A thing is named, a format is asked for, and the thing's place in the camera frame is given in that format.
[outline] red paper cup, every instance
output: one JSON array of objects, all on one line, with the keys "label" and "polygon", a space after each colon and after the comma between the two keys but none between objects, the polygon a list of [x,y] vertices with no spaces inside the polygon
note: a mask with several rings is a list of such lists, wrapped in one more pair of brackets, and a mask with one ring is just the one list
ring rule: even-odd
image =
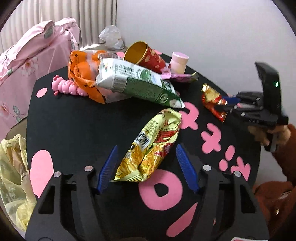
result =
[{"label": "red paper cup", "polygon": [[143,41],[132,44],[126,51],[123,59],[159,74],[161,74],[161,69],[165,67],[163,58]]}]

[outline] green and white package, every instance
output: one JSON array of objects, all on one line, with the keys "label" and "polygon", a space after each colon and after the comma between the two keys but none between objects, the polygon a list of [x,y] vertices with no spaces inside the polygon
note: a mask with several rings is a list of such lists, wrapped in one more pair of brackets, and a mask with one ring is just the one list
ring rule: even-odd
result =
[{"label": "green and white package", "polygon": [[160,74],[125,60],[102,59],[95,85],[173,108],[185,107],[169,81],[161,79]]}]

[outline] barcode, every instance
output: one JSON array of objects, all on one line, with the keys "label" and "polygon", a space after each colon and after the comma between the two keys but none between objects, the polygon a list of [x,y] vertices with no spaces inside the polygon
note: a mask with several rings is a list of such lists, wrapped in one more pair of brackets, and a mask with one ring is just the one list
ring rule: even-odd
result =
[{"label": "barcode", "polygon": [[116,92],[123,92],[126,86],[127,79],[120,79],[115,76],[112,90]]},{"label": "barcode", "polygon": [[135,143],[137,143],[141,150],[144,150],[149,145],[150,139],[146,136],[146,133],[141,131],[140,134],[135,139]]}]

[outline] pink bedding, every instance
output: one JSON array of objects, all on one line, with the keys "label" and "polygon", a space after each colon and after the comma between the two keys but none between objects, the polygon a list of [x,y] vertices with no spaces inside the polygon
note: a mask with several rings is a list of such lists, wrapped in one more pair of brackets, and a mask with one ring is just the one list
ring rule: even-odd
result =
[{"label": "pink bedding", "polygon": [[73,18],[41,22],[0,55],[0,140],[27,116],[36,80],[68,65],[79,32]]}]

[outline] brown sleeve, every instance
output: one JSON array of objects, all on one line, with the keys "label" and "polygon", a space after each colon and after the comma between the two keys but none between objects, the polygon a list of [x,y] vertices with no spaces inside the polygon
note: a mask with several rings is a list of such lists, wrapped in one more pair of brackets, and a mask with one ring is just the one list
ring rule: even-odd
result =
[{"label": "brown sleeve", "polygon": [[289,141],[272,155],[283,169],[283,174],[287,177],[287,180],[296,186],[296,129],[292,124],[289,124],[288,128],[291,131]]}]

